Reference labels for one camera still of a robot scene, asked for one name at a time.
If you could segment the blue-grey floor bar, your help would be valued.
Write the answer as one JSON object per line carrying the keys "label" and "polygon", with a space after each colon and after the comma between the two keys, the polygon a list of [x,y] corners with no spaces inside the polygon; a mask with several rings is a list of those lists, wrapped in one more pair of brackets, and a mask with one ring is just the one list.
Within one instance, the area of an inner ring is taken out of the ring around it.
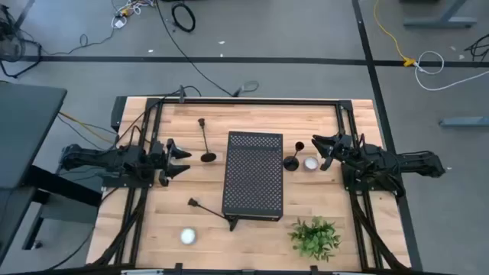
{"label": "blue-grey floor bar", "polygon": [[489,116],[443,118],[441,127],[489,127]]}

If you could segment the black candle stick holder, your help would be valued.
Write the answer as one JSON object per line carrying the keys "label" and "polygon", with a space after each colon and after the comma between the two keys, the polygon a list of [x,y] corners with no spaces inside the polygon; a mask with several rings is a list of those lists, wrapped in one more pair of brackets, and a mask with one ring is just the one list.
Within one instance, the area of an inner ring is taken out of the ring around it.
{"label": "black candle stick holder", "polygon": [[187,203],[187,205],[190,205],[192,207],[203,209],[203,210],[205,210],[207,212],[212,213],[213,215],[218,216],[219,218],[223,218],[229,224],[229,231],[234,231],[236,225],[238,224],[238,220],[239,220],[238,216],[223,215],[223,214],[219,214],[217,212],[214,212],[211,209],[208,209],[205,206],[200,205],[194,198],[190,198],[189,201],[188,201],[188,203]]}
{"label": "black candle stick holder", "polygon": [[202,136],[204,140],[204,145],[206,147],[206,152],[200,157],[200,160],[203,163],[210,163],[216,159],[216,155],[212,152],[209,151],[207,140],[206,140],[206,133],[205,133],[205,119],[204,118],[199,118],[198,119],[199,126],[202,130]]}
{"label": "black candle stick holder", "polygon": [[297,141],[295,143],[295,153],[294,155],[287,156],[283,159],[283,168],[287,171],[295,171],[299,168],[300,162],[298,161],[296,155],[303,150],[305,147],[302,141]]}

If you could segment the black perforated metal shelf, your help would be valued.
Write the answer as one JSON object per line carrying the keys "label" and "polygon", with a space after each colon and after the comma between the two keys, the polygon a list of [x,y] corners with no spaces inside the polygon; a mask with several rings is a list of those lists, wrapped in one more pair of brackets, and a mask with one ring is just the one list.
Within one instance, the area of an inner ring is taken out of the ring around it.
{"label": "black perforated metal shelf", "polygon": [[283,217],[283,135],[230,131],[222,213],[277,222]]}

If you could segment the dark grey desk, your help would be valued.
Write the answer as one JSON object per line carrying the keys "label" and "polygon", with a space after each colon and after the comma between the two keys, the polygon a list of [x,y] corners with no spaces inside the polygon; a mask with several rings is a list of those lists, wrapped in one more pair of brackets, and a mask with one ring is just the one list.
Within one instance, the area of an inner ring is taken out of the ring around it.
{"label": "dark grey desk", "polygon": [[0,82],[0,266],[37,192],[28,175],[66,94]]}

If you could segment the black aluminium table frame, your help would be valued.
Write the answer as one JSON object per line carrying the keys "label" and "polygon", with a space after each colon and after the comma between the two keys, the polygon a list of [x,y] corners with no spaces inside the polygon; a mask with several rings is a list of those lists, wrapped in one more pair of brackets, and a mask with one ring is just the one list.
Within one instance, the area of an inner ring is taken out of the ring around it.
{"label": "black aluminium table frame", "polygon": [[[200,157],[206,152],[198,119],[205,119],[209,151],[216,155],[210,163]],[[159,122],[158,139],[174,139],[192,156],[190,168],[170,181],[168,187],[153,186],[143,216],[136,264],[146,268],[184,270],[293,270],[357,271],[358,237],[338,163],[325,172],[299,168],[283,175],[283,217],[277,222],[241,220],[234,231],[228,223],[203,209],[187,205],[194,198],[200,205],[219,213],[225,175],[225,158],[230,131],[283,135],[283,152],[291,155],[297,141],[305,148],[300,160],[317,154],[314,134],[334,135],[339,128],[355,128],[367,142],[381,145],[382,138],[374,106],[370,100],[353,99],[343,106],[325,100],[192,98],[186,103],[168,103],[154,109],[150,121]],[[288,235],[299,218],[309,222],[321,216],[335,223],[342,237],[339,249],[329,262],[301,257]],[[192,245],[182,244],[184,228],[196,231]]]}

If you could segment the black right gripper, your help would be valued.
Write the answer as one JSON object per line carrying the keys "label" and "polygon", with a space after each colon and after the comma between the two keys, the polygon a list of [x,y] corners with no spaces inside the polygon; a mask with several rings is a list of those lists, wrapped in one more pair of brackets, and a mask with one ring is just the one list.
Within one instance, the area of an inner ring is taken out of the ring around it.
{"label": "black right gripper", "polygon": [[315,144],[315,148],[321,155],[321,158],[325,159],[320,170],[326,171],[330,168],[333,160],[346,163],[354,168],[358,167],[354,158],[356,150],[351,146],[351,136],[337,133],[331,137],[325,137],[314,134],[312,142]]}

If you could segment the grey table leg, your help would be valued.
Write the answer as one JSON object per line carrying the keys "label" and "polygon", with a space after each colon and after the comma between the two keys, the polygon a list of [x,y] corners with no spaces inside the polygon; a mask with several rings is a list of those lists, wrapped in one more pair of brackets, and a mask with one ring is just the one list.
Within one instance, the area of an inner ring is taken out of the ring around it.
{"label": "grey table leg", "polygon": [[407,18],[403,26],[407,28],[471,28],[477,24],[475,17],[456,16],[459,9],[467,0],[452,0],[444,12],[438,17],[431,18]]}

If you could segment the green artificial plant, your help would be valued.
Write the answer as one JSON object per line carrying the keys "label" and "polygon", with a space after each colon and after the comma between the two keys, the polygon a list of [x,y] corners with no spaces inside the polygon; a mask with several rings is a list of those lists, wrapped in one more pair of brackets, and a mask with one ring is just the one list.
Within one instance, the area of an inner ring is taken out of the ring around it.
{"label": "green artificial plant", "polygon": [[293,249],[301,257],[325,260],[329,262],[339,249],[342,237],[335,229],[334,222],[328,222],[321,216],[313,216],[309,224],[299,218],[288,233]]}

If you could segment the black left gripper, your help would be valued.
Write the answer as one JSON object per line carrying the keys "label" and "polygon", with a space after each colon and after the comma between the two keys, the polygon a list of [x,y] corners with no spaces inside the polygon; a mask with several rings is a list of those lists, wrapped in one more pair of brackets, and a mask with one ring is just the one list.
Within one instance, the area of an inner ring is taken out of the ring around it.
{"label": "black left gripper", "polygon": [[170,159],[184,159],[187,157],[191,157],[192,154],[176,146],[174,139],[168,139],[167,145],[164,145],[160,141],[155,141],[150,149],[149,156],[154,166],[154,169],[160,170],[160,184],[163,187],[168,187],[168,178],[173,179],[175,176],[190,168],[190,165],[173,165],[171,164]]}

